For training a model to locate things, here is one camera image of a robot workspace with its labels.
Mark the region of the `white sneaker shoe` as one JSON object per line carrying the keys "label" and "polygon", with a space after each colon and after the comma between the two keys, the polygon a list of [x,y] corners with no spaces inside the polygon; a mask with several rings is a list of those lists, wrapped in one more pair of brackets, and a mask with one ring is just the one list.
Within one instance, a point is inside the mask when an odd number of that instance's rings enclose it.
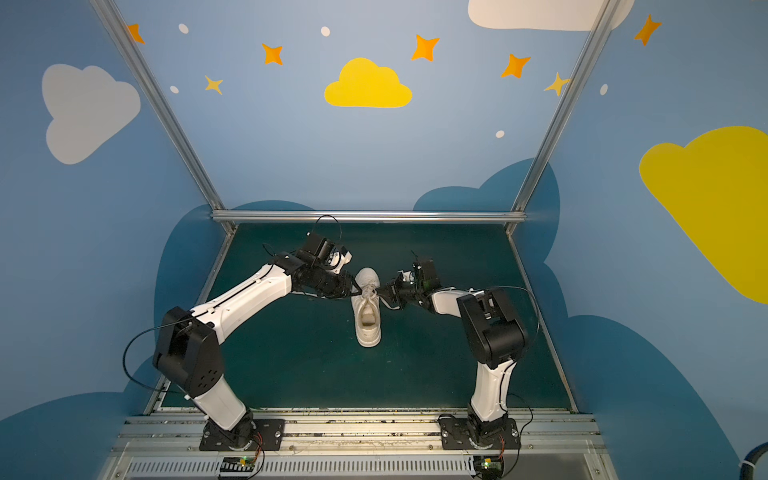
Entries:
{"label": "white sneaker shoe", "polygon": [[354,314],[355,333],[358,343],[372,348],[381,341],[380,299],[377,289],[380,280],[372,268],[361,269],[355,277],[361,294],[351,298]]}

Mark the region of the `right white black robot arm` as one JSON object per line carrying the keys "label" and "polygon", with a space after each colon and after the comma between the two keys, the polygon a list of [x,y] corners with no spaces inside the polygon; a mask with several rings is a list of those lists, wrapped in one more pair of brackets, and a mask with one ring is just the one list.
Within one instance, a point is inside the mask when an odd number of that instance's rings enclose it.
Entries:
{"label": "right white black robot arm", "polygon": [[462,321],[469,349],[477,362],[475,389],[466,418],[440,421],[443,448],[519,447],[520,433],[509,417],[507,397],[512,373],[529,347],[529,336],[504,288],[441,287],[436,280],[402,272],[379,287],[377,294],[388,307],[413,304]]}

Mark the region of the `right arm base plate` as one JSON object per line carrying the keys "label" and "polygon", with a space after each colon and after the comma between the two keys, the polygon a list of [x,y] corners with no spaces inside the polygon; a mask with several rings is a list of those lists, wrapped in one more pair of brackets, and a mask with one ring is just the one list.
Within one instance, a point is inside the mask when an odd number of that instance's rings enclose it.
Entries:
{"label": "right arm base plate", "polygon": [[489,422],[474,415],[463,418],[443,414],[437,423],[444,450],[507,450],[521,446],[517,424],[506,414]]}

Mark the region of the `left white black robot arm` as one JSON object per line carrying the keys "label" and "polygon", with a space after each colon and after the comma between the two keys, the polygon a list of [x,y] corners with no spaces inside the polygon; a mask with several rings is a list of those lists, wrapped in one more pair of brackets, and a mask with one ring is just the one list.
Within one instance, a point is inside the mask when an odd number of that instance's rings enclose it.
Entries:
{"label": "left white black robot arm", "polygon": [[256,448],[251,410],[225,379],[221,345],[264,307],[293,292],[313,289],[319,297],[352,298],[375,292],[378,276],[363,269],[353,276],[344,270],[349,253],[334,254],[335,263],[312,261],[282,252],[255,274],[190,310],[169,310],[158,333],[152,364],[180,387],[207,417],[203,450],[248,451]]}

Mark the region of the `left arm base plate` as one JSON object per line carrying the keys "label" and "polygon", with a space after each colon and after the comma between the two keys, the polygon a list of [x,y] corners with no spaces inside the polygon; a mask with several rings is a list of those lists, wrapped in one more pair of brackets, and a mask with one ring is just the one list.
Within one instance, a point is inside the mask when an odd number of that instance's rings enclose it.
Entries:
{"label": "left arm base plate", "polygon": [[252,419],[246,417],[231,430],[208,420],[199,443],[200,451],[248,452],[262,449],[278,451],[285,430],[284,419]]}

